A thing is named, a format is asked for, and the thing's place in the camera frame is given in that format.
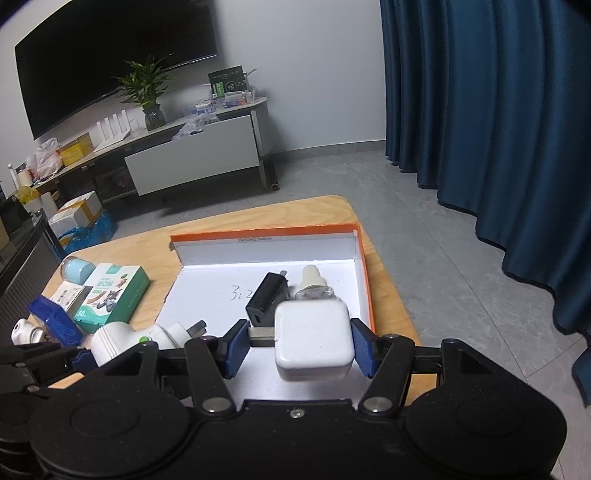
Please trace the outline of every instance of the gray tile floor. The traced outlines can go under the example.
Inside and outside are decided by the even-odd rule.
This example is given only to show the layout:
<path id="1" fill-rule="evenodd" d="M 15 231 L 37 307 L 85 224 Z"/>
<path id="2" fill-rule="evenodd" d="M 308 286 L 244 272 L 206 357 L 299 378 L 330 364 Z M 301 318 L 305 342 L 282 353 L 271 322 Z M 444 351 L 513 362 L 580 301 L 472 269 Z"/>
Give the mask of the gray tile floor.
<path id="1" fill-rule="evenodd" d="M 278 192 L 264 193 L 258 172 L 200 180 L 109 211 L 116 238 L 187 220 L 326 194 L 347 198 L 376 246 L 421 340 L 456 337 L 550 397 L 569 433 L 556 478 L 591 479 L 591 408 L 570 376 L 584 351 L 579 335 L 552 324 L 552 295 L 501 271 L 503 252 L 476 238 L 476 219 L 437 203 L 383 153 L 331 155 L 276 164 Z"/>

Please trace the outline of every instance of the screw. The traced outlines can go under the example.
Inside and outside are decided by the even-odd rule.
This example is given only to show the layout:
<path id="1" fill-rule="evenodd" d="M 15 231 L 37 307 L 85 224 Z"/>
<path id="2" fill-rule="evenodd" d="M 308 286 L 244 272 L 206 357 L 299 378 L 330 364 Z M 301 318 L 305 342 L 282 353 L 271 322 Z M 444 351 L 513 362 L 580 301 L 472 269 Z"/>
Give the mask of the screw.
<path id="1" fill-rule="evenodd" d="M 292 419 L 300 419 L 302 418 L 304 415 L 306 415 L 306 411 L 303 410 L 302 408 L 294 408 L 291 412 L 290 412 L 290 417 Z"/>
<path id="2" fill-rule="evenodd" d="M 203 409 L 209 413 L 221 413 L 232 407 L 232 402 L 225 397 L 212 397 L 204 400 Z"/>
<path id="3" fill-rule="evenodd" d="M 382 413 L 392 408 L 392 402 L 386 397 L 370 397 L 363 402 L 363 407 L 371 413 Z"/>

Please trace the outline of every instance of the blue plastic bag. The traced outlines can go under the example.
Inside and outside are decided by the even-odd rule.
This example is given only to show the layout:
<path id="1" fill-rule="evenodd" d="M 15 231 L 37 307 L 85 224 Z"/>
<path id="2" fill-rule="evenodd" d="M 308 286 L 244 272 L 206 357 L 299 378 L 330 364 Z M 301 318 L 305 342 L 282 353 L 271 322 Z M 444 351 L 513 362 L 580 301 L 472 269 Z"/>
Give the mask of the blue plastic bag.
<path id="1" fill-rule="evenodd" d="M 60 239 L 72 234 L 73 237 L 64 247 L 66 255 L 108 242 L 115 234 L 115 225 L 109 213 L 103 210 L 91 227 L 73 228 L 64 233 Z"/>

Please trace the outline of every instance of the green plant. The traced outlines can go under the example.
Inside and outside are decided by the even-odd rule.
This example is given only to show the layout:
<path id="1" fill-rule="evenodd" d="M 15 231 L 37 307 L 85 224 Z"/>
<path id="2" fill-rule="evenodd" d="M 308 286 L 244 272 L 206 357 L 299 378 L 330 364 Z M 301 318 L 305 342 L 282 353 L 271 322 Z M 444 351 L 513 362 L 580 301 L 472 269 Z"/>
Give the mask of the green plant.
<path id="1" fill-rule="evenodd" d="M 133 60 L 125 60 L 132 71 L 125 77 L 115 77 L 121 85 L 117 88 L 121 103 L 136 103 L 142 108 L 156 106 L 156 99 L 166 90 L 169 78 L 163 72 L 163 59 L 156 60 L 148 56 L 144 64 Z"/>

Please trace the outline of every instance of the white cabinet drawer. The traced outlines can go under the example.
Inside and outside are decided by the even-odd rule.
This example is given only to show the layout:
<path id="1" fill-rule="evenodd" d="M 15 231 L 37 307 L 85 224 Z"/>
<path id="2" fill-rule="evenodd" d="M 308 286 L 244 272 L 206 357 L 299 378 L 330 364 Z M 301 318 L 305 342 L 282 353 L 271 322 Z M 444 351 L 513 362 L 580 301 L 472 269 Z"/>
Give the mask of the white cabinet drawer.
<path id="1" fill-rule="evenodd" d="M 138 194 L 259 164 L 250 115 L 125 157 Z"/>

